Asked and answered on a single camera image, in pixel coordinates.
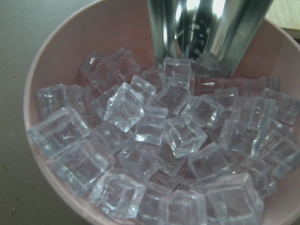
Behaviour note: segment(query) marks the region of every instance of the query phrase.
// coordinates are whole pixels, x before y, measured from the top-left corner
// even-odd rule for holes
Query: shiny metal surface
[[[156,66],[193,59],[201,76],[230,76],[273,0],[148,0]]]

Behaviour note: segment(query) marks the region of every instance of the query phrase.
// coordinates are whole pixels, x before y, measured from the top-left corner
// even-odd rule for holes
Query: light wood surface
[[[266,18],[300,39],[300,0],[274,0]]]

